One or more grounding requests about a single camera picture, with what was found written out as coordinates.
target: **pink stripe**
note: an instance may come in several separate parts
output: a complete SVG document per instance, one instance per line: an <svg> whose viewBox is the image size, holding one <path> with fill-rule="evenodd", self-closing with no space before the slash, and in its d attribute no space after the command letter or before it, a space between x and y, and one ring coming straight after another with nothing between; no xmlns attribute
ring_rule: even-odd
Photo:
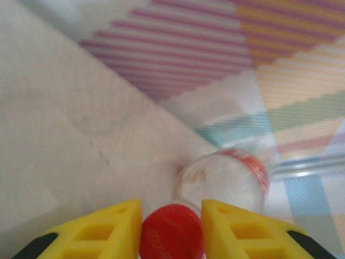
<svg viewBox="0 0 345 259"><path fill-rule="evenodd" d="M149 17L159 20L165 20L173 23L180 23L180 24L189 24L200 28L207 28L211 30L217 30L217 31L224 31L224 32L230 32L238 35L242 35L239 30L228 27L228 26L222 26L222 25L214 25L211 23L206 23L203 21L195 21L193 19L189 19L186 17L179 17L179 16L172 16L169 14L166 14L164 12L157 12L157 11L151 11L146 8L135 8L132 10L132 15L141 16L141 17Z"/></svg>
<svg viewBox="0 0 345 259"><path fill-rule="evenodd" d="M127 81L131 82L132 84L142 84L142 85L160 85L160 86L166 86L166 87L177 87L177 88L185 88L185 87L195 87L200 84L206 84L206 82L199 83L199 84L193 84L193 83L188 83L185 81L150 81L150 80L140 80L140 79L133 79L133 78L126 78Z"/></svg>
<svg viewBox="0 0 345 259"><path fill-rule="evenodd" d="M185 90L185 89L194 89L197 88L200 85L184 85L183 83L181 84L160 84L160 83L148 83L145 81L137 81L137 80L127 80L131 84L135 86L142 86L145 88L154 88L154 89L159 89L159 91L165 91L165 90L171 90L171 89L176 89L176 90Z"/></svg>
<svg viewBox="0 0 345 259"><path fill-rule="evenodd" d="M195 12L202 12L202 13L208 13L210 15L220 16L220 17L226 17L231 18L234 21L236 20L233 17L233 12L226 12L217 8L213 8L210 6L202 6L200 4L194 4L190 3L188 1L175 1L175 0L151 0L152 3L156 4L163 4L168 6L173 6L181 9L191 10Z"/></svg>
<svg viewBox="0 0 345 259"><path fill-rule="evenodd" d="M245 42L240 42L238 40L221 39L221 38L213 38L213 37L211 38L208 36L202 36L202 35L197 35L197 34L193 34L193 33L187 33L187 32L172 30L172 29L168 29L168 28L161 29L161 28L157 28L155 26L142 25L140 23L136 23L133 21L130 22L130 21L126 21L126 20L117 19L114 22L112 22L112 24L114 26L118 26L118 27L131 28L131 29L137 29L137 30L149 31L149 32L156 32L156 33L165 34L165 35L173 35L173 36L196 39L196 40L204 40L206 42L216 42L216 43L246 48Z"/></svg>
<svg viewBox="0 0 345 259"><path fill-rule="evenodd" d="M145 49L140 46L131 47L131 46L122 46L122 45L112 45L112 44L107 44L107 43L97 43L91 40L82 40L79 44L83 46L84 48L99 47L99 48L110 49L110 50L124 50L124 51L138 52L138 53L148 53L148 54L152 54L153 56L176 57L176 58L190 59L190 60L203 61L203 62L209 62L209 63L217 63L217 64L223 64L223 65L243 65L243 66L248 66L248 68L251 67L250 61L245 61L245 60L229 61L229 60L223 60L223 59L217 59L217 58L200 57L198 55L192 55L192 54L182 54L182 53L177 53L177 52L172 52L172 51L150 50L150 49ZM97 50L92 50L92 49L88 49L88 50L89 52L97 53Z"/></svg>
<svg viewBox="0 0 345 259"><path fill-rule="evenodd" d="M311 35L314 37L318 37L318 38L322 38L322 39L328 39L328 40L335 38L331 33L311 31L311 30L307 30L307 29L303 29L303 28L294 28L294 27L291 27L289 25L283 25L280 23L263 21L263 20L257 19L257 18L241 16L238 13L232 14L232 13L224 12L220 9L208 8L208 7L206 8L202 5L190 3L187 1L184 1L184 2L182 2L182 1L177 2L174 0L151 0L151 1L153 3L159 4L159 5L166 5L166 6L172 6L172 7L180 8L180 9L191 10L191 11L195 11L195 12L207 13L209 15L215 15L218 17L224 17L224 18L228 18L228 19L232 19L232 20L238 19L238 20L243 21L243 22L266 25L266 26L270 26L273 28L278 28L278 29L282 29L282 30L300 33L302 35Z"/></svg>
<svg viewBox="0 0 345 259"><path fill-rule="evenodd" d="M168 40L157 40L157 39L144 38L144 37L138 37L138 36L133 36L133 35L121 35L115 32L108 32L108 31L97 31L95 35L98 37L125 39L125 40L134 41L134 42L149 43L153 45L172 46L172 47L177 47L180 49L192 49L192 50L203 51L206 53L216 53L216 54L222 54L222 55L228 55L228 56L248 58L247 54L238 53L238 51L236 50L222 50L222 49L212 48L212 47L200 47L200 46L194 46L194 45L189 45L189 44L173 43Z"/></svg>
<svg viewBox="0 0 345 259"><path fill-rule="evenodd" d="M292 151L297 151L297 150L312 149L312 148L318 148L318 147L327 147L329 144L334 145L334 144L339 144L339 143L345 142L344 138L341 138L335 142L331 142L332 138L335 136L336 135L331 134L331 135L317 137L314 139L305 139L305 140L301 140L301 141L296 141L296 142L292 142L292 143L279 145L279 146L277 146L277 148L279 150L279 153L282 154L282 153L287 153L287 152L292 152Z"/></svg>
<svg viewBox="0 0 345 259"><path fill-rule="evenodd" d="M150 71L150 72L163 72L163 73L169 73L169 74L177 74L177 75L184 75L184 76L191 76L191 77L203 77L203 78L212 78L214 80L221 80L223 79L225 76L219 76L217 74L209 74L209 73L197 73L197 72L184 72L184 71L169 71L169 70L165 70L165 69L153 69L153 68L149 68L149 67L145 67L142 65L113 65L113 64L106 64L107 66L109 66L111 69L130 69L131 71L138 71L138 72L146 72L146 71Z"/></svg>
<svg viewBox="0 0 345 259"><path fill-rule="evenodd" d="M183 75L183 74L178 74L175 75L174 74L162 74L165 72L159 72L158 74L155 74L154 72L151 71L145 71L140 72L140 71L136 71L136 70L132 70L131 71L121 71L121 69L119 70L118 74L123 76L123 77L142 77L142 78L151 78L151 79L164 79L164 80L169 80L169 79L173 79L173 80L186 80L186 81L190 81L190 82L196 82L197 80L200 81L213 81L213 80L217 80L219 78L214 78L214 77L205 77L205 76L199 76L199 75Z"/></svg>
<svg viewBox="0 0 345 259"><path fill-rule="evenodd" d="M95 54L95 57L101 59L104 63L107 64L105 59L114 59L117 61L129 61L129 62L144 62L149 64L157 64L157 65L166 65L166 66L172 66L172 67L188 67L190 69L199 69L204 71L215 71L215 72L223 72L230 74L237 74L237 72L240 72L243 70L243 68L239 67L237 69L222 69L220 67L209 67L209 66L200 66L200 65L190 65L190 64L184 64L180 62L166 62L166 61L157 61L147 58L134 58L134 57L116 57L114 55L105 55L105 54Z"/></svg>
<svg viewBox="0 0 345 259"><path fill-rule="evenodd" d="M127 78L127 80L162 80L162 81L177 81L177 82L184 82L184 83L194 83L194 84L205 84L210 82L207 79L199 79L199 80L193 80L189 78L176 78L176 77L164 77L164 76L142 76L142 75L137 75L135 73L118 73L120 76Z"/></svg>
<svg viewBox="0 0 345 259"><path fill-rule="evenodd" d="M211 23L206 23L206 22L202 22L202 21L195 21L192 19L188 19L185 17L179 17L179 16L172 16L166 13L159 13L159 12L155 12L155 11L151 11L151 10L147 10L145 8L136 8L132 11L132 14L135 16L141 16L141 17L149 17L149 18L153 18L153 19L157 19L157 20L164 20L164 21L170 21L173 23L180 23L180 24L189 24L192 26L196 26L199 28L208 28L211 30L216 30L216 31L221 31L221 32L230 32L230 33L238 33L238 30L235 30L231 27L228 26L223 26L220 24L211 24ZM279 39L277 37L279 36L266 36L266 35L262 35L260 33L255 33L252 31L242 31L242 33L246 36L253 36L253 37L257 37L257 38L262 38L262 39L267 39L267 40L273 40L275 42L280 42L280 43L286 43L289 45L295 45L295 46L301 46L301 47L310 47L312 46L311 43L302 43L300 41L297 40L288 40L285 38Z"/></svg>
<svg viewBox="0 0 345 259"><path fill-rule="evenodd" d="M145 93L159 93L159 94L165 94L165 95L169 95L169 94L181 94L182 92L184 92L183 90L181 89L176 89L176 90L155 90L155 89L145 89L144 87L139 87L138 86L138 89L142 90L143 92Z"/></svg>
<svg viewBox="0 0 345 259"><path fill-rule="evenodd" d="M196 34L192 35L191 33L185 33L185 32L180 32L180 31L175 31L175 30L170 30L170 29L158 29L154 26L145 26L136 22L116 20L113 22L113 25L124 27L124 28L149 31L149 32L157 32L157 33L165 34L165 35L174 35L178 37L204 40L206 42L215 42L215 43L225 44L230 47L235 46L235 47L242 47L244 49L247 49L245 42L238 42L236 40L226 40L226 39L220 39L220 38L211 38L211 37L196 35ZM273 52L282 53L282 54L290 54L294 52L294 51L287 51L287 50L275 50L275 49L272 49L271 47L263 47L263 46L253 45L253 44L251 45L251 48L256 49L256 50L273 51Z"/></svg>

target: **red bottle cap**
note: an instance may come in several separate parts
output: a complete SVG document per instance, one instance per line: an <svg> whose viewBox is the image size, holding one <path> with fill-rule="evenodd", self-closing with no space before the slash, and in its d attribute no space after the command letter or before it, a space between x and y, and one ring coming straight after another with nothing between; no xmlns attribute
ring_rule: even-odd
<svg viewBox="0 0 345 259"><path fill-rule="evenodd" d="M142 224L142 259L201 259L204 241L199 216L180 204L164 206Z"/></svg>

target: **red label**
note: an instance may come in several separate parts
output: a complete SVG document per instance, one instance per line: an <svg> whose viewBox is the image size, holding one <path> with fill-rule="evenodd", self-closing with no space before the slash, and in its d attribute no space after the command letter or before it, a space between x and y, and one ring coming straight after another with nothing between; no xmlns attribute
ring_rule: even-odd
<svg viewBox="0 0 345 259"><path fill-rule="evenodd" d="M226 149L221 151L220 153L222 155L236 158L243 165L248 167L253 176L258 180L261 192L263 193L264 198L266 198L268 189L270 187L270 179L268 178L268 173L264 164L259 159L257 159L255 156L250 155L249 153L246 153L243 150L238 149Z"/></svg>

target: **orange stripe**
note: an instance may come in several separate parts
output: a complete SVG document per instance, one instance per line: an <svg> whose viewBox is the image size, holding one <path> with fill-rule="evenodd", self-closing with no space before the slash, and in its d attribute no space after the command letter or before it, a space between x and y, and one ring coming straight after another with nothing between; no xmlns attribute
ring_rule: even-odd
<svg viewBox="0 0 345 259"><path fill-rule="evenodd" d="M304 46L296 46L292 44L286 44L281 42L276 42L273 40L267 39L260 39L257 37L246 36L247 45L250 46L251 49L255 49L255 46L264 46L270 47L272 50L288 50L288 51L300 51L300 50L307 50L307 47Z"/></svg>
<svg viewBox="0 0 345 259"><path fill-rule="evenodd" d="M310 35L303 35L297 32L275 29L275 28L267 27L265 25L258 25L258 24L250 23L250 22L241 22L241 31L243 32L243 34L246 34L246 32L255 31L256 33L260 33L263 36L269 36L269 37L277 38L277 39L288 39L288 40L293 39L293 40L298 40L301 43L308 43L308 44L331 42L331 40L319 39L317 37L310 36Z"/></svg>
<svg viewBox="0 0 345 259"><path fill-rule="evenodd" d="M326 33L328 35L332 35L333 37L339 37L345 32L345 29L335 29L332 26L315 24L311 21L306 23L306 20L304 19L281 15L270 11L264 11L259 8L242 5L237 5L237 16L239 19L241 19L241 17L250 17L257 19L258 21L267 21L271 23L287 25L291 28L304 28L310 31Z"/></svg>
<svg viewBox="0 0 345 259"><path fill-rule="evenodd" d="M319 16L320 18L328 19L330 21L345 22L345 16L343 12L330 10L328 8L318 6L317 4L310 4L305 2L303 3L296 0L253 0L253 2L261 2L283 10L285 9L295 11L296 13L305 14L307 16L315 15Z"/></svg>

